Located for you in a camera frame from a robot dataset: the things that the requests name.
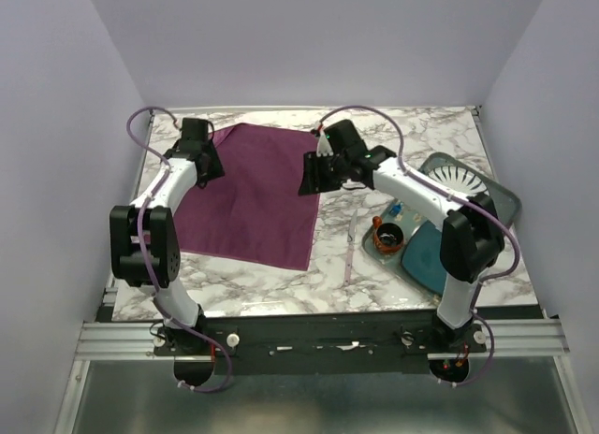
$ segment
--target marble tabletop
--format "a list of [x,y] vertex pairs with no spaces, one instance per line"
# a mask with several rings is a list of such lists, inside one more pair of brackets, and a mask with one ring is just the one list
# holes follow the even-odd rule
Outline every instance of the marble tabletop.
[[[405,134],[405,159],[419,167],[433,152],[448,153],[463,163],[492,176],[473,116],[467,108],[382,108]],[[308,131],[327,108],[251,111],[218,110],[185,112],[211,120],[216,129],[235,123],[253,123]],[[331,122],[351,118],[367,145],[383,144],[396,151],[399,140],[393,128],[379,116],[359,110],[339,113]],[[171,147],[179,133],[170,119],[156,115],[150,144],[160,152]],[[145,190],[158,170],[149,155],[139,189]],[[352,279],[343,284],[347,227],[358,210],[357,239],[371,226],[392,198],[372,190],[322,194],[314,230],[314,244],[307,271],[286,270],[233,259],[182,253],[180,277],[190,296],[208,316],[269,315],[344,311],[385,311],[433,308],[438,301],[387,272],[362,249],[354,254]],[[492,270],[509,267],[511,246]],[[117,281],[113,320],[159,318],[149,297]],[[536,304],[533,287],[523,263],[510,277],[486,283],[478,306]]]

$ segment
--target knife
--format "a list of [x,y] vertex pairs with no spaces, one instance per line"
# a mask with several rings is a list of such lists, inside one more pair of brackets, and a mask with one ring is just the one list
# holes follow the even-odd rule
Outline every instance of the knife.
[[352,220],[347,228],[347,256],[345,258],[345,278],[343,279],[343,285],[346,286],[350,283],[352,278],[352,265],[354,262],[354,242],[356,241],[356,223],[358,221],[358,210],[352,214]]

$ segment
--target orange mug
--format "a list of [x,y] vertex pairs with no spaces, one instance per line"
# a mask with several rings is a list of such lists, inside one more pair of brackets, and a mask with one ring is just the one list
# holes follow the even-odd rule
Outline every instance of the orange mug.
[[387,222],[379,216],[373,217],[373,243],[381,254],[394,254],[403,247],[403,231],[399,225]]

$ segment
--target gray wall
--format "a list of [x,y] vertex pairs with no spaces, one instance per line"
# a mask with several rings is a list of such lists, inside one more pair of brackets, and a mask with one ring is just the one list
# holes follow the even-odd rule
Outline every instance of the gray wall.
[[480,104],[541,0],[93,0],[167,106]]
[[0,0],[0,431],[52,432],[142,103],[90,0]]
[[483,107],[499,179],[523,201],[534,289],[558,312],[599,432],[599,0],[544,0]]

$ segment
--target purple cloth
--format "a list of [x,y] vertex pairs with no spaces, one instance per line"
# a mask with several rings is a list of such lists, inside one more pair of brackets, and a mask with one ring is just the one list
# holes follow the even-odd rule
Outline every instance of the purple cloth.
[[194,187],[175,212],[184,252],[307,270],[318,195],[298,196],[306,132],[240,123],[214,134],[225,176]]

